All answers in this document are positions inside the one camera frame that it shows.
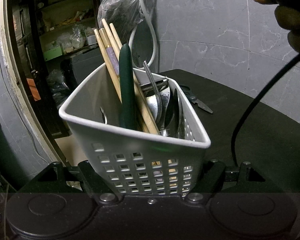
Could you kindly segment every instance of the black table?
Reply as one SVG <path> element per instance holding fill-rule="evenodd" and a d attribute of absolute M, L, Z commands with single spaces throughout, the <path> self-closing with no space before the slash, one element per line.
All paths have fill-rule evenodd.
<path fill-rule="evenodd" d="M 210 115 L 194 106 L 211 139 L 205 158 L 233 165 L 232 132 L 252 98 L 180 69 L 160 74 L 190 86 L 193 93 L 213 110 Z M 250 161 L 284 191 L 300 192 L 300 124 L 291 118 L 259 103 L 238 134 L 236 153 L 238 163 Z"/>

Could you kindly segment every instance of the metal bolt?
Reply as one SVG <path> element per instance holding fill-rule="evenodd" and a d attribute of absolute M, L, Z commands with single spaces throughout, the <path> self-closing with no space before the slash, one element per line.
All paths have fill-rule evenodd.
<path fill-rule="evenodd" d="M 156 199 L 154 199 L 154 198 L 149 198 L 148 199 L 148 203 L 151 205 L 151 204 L 154 204 L 154 203 L 156 203 L 157 202 L 157 200 Z"/>
<path fill-rule="evenodd" d="M 200 201 L 203 199 L 203 196 L 200 193 L 189 193 L 187 198 L 191 201 Z"/>
<path fill-rule="evenodd" d="M 100 196 L 100 200 L 103 202 L 111 202 L 111 201 L 114 201 L 115 198 L 116 198 L 115 194 L 112 194 L 112 193 L 103 193 Z"/>

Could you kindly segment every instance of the wall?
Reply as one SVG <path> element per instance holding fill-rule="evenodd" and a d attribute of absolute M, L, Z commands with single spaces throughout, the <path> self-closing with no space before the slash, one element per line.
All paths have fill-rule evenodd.
<path fill-rule="evenodd" d="M 4 68 L 4 80 L 0 72 L 0 170 L 14 187 L 19 188 L 47 166 L 47 163 L 35 153 L 31 137 L 9 96 L 10 94 L 16 103 L 7 80 L 1 50 L 0 61 Z M 33 138 L 39 154 L 48 160 L 41 145 L 34 136 Z"/>
<path fill-rule="evenodd" d="M 253 0 L 157 0 L 159 71 L 183 69 L 255 97 L 296 55 L 275 7 Z M 262 101 L 300 123 L 300 65 Z"/>

